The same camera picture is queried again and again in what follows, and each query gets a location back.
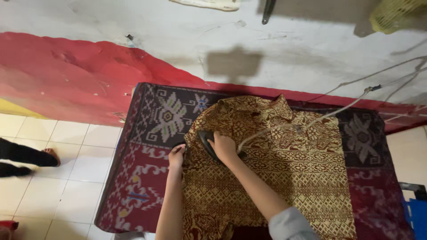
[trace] gray striped sleeve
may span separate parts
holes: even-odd
[[[290,207],[272,217],[268,227],[273,240],[320,239],[296,207]]]

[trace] leg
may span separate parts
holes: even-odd
[[[52,154],[11,143],[3,138],[0,138],[0,158],[35,164],[39,167],[56,167],[60,163],[59,159],[55,158]]]
[[[25,176],[31,173],[27,167],[15,167],[12,164],[0,163],[0,178],[11,176]]]

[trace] bare foot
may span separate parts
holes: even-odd
[[[42,152],[49,153],[58,161],[58,165],[56,165],[56,167],[59,167],[61,165],[61,160],[59,159],[58,154],[56,154],[56,152],[52,148],[43,149]]]

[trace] yellow basket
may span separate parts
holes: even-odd
[[[369,21],[376,32],[391,34],[410,25],[410,19],[427,13],[427,0],[383,0]]]

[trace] red wall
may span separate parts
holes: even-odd
[[[111,42],[73,41],[25,33],[0,34],[0,98],[46,117],[122,126],[131,90],[139,82],[312,100],[311,94],[261,87],[205,82],[141,49]],[[347,105],[352,98],[322,96],[314,100]],[[359,108],[377,109],[395,132],[427,123],[427,108],[362,100]]]

